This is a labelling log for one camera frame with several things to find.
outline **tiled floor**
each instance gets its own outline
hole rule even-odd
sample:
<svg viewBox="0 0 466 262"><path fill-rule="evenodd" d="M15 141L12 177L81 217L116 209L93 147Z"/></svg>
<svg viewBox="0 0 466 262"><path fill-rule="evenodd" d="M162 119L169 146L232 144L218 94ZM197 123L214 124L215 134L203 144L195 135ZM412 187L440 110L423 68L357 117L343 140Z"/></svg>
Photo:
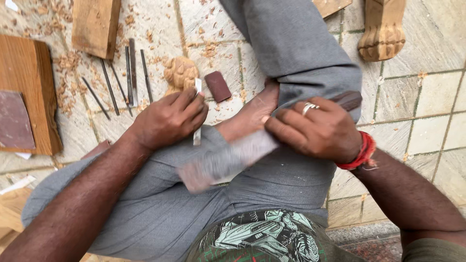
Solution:
<svg viewBox="0 0 466 262"><path fill-rule="evenodd" d="M32 2L35 1L17 1L23 15L0 5L0 33L29 34L45 41L55 59L73 52L72 23L65 19L72 12L73 1L42 1L49 8L49 13L43 15L34 11L38 4ZM62 3L64 9L55 13L53 3L56 6ZM364 62L358 55L356 45L364 31L363 9L364 1L354 0L326 19L329 32L363 69L364 102L358 128L374 136L379 147L418 170L455 205L466 205L466 81L463 81L466 7L463 1L407 1L403 21L406 45L395 58L385 62ZM135 22L127 25L125 19L131 15ZM44 30L53 19L64 28L45 35ZM152 40L146 37L147 32L153 34ZM254 52L218 0L122 0L114 60L122 83L126 82L122 47L131 37L136 40L136 49L145 50L154 99L161 98L167 88L160 57L187 55L199 66L202 76L214 70L224 74L233 99L219 105L209 101L206 124L230 118L262 89L264 75ZM215 45L212 57L203 55L206 41ZM117 140L134 121L124 109L112 74L110 81L122 114L120 117L111 114L111 122L89 94L74 92L79 77L84 76L91 81L104 106L111 110L100 62L78 54L79 62L63 70L59 71L58 64L53 64L55 87L66 88L65 102L72 108L71 112L59 109L56 115L63 152L53 157L33 156L30 160L0 152L0 189L26 174L43 179L54 168L77 161L99 142ZM144 105L148 99L144 75L142 70L137 73L139 102ZM341 170L335 174L326 206L330 228L386 220L367 189L349 172Z"/></svg>

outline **sandpaper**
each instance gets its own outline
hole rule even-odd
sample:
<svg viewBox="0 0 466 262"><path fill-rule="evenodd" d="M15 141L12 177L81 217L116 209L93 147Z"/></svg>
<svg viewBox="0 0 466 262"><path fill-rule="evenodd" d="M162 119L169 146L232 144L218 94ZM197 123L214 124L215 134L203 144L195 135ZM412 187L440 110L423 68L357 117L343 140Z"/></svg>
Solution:
<svg viewBox="0 0 466 262"><path fill-rule="evenodd" d="M0 90L0 146L35 149L21 92Z"/></svg>
<svg viewBox="0 0 466 262"><path fill-rule="evenodd" d="M206 80L207 87L217 103L232 96L225 79L223 79L222 73L215 71L206 75L204 79Z"/></svg>

